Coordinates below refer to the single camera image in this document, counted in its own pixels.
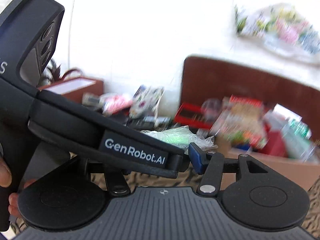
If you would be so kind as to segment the person's left hand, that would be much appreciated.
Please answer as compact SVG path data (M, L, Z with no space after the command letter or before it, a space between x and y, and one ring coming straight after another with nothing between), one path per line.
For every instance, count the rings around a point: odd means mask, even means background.
M26 189L32 183L37 181L37 179L30 179L25 182L23 188ZM12 174L7 164L1 157L1 187L8 188L12 183ZM18 193L12 193L8 196L8 200L6 201L6 207L8 212L17 218L22 218L22 215L18 209Z

